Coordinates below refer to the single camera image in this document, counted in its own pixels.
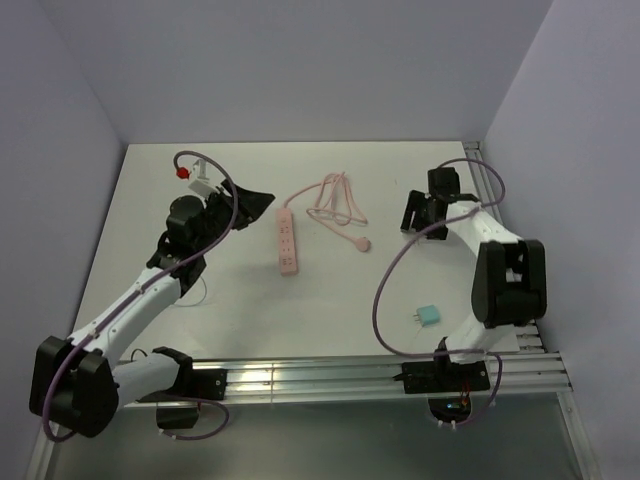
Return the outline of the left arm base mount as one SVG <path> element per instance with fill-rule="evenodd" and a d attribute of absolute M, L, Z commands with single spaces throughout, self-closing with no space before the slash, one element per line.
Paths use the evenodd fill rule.
<path fill-rule="evenodd" d="M 161 391 L 156 394 L 157 403 L 192 401 L 194 405 L 186 407 L 156 408 L 156 425 L 168 433 L 176 430 L 190 430 L 203 417 L 204 405 L 213 406 L 223 413 L 221 425 L 213 433 L 221 431 L 230 420 L 230 412 L 221 404 L 227 386 L 226 369 L 195 370 L 189 382 L 182 390 Z"/>

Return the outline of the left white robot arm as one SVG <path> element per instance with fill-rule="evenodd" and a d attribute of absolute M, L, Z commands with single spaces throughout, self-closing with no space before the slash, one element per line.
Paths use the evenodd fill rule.
<path fill-rule="evenodd" d="M 183 399 L 195 386 L 192 358 L 157 347 L 140 361 L 120 365 L 133 341 L 184 297 L 206 268 L 205 254 L 231 231 L 257 221 L 274 202 L 223 181 L 206 198 L 175 199 L 166 229 L 134 284 L 98 318 L 67 338 L 50 336 L 38 347 L 29 398 L 54 442 L 52 424 L 71 435 L 101 433 L 123 406 L 149 395 Z"/>

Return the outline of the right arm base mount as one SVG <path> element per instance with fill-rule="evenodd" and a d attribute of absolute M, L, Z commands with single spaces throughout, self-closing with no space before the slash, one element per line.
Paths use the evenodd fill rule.
<path fill-rule="evenodd" d="M 448 394 L 448 397 L 428 399 L 430 413 L 445 423 L 467 420 L 472 412 L 470 394 L 490 389 L 482 361 L 459 365 L 451 363 L 448 357 L 405 362 L 393 380 L 401 382 L 408 395 Z"/>

